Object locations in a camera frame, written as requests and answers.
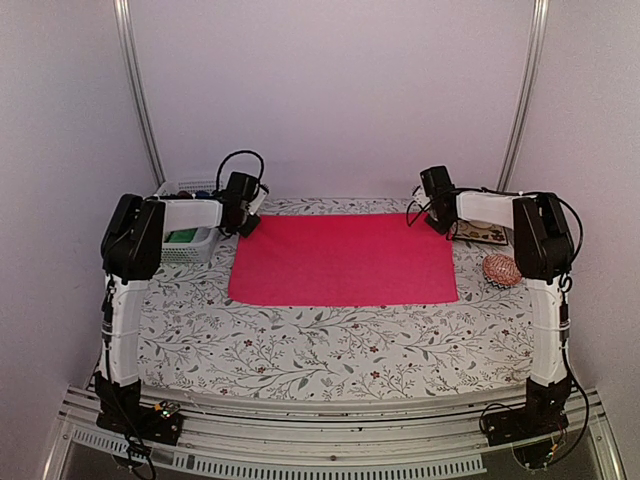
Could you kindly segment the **pink towel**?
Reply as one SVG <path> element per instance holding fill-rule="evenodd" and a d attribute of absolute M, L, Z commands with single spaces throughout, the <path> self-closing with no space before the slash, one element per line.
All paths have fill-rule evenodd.
<path fill-rule="evenodd" d="M 455 303 L 453 247 L 401 214 L 264 216 L 240 239 L 228 294 L 266 307 Z"/>

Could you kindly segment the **right robot arm white sleeve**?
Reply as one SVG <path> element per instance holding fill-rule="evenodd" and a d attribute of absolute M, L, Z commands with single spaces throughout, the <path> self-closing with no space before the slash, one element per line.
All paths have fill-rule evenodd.
<path fill-rule="evenodd" d="M 425 212 L 434 203 L 451 202 L 457 221 L 486 222 L 512 231 L 514 260 L 531 295 L 534 347 L 525 404 L 483 413 L 481 431 L 492 446 L 563 432 L 569 425 L 565 403 L 577 384 L 569 365 L 567 294 L 579 249 L 564 215 L 566 205 L 549 192 L 457 188 L 444 166 L 423 170 L 420 180 L 429 198 Z"/>

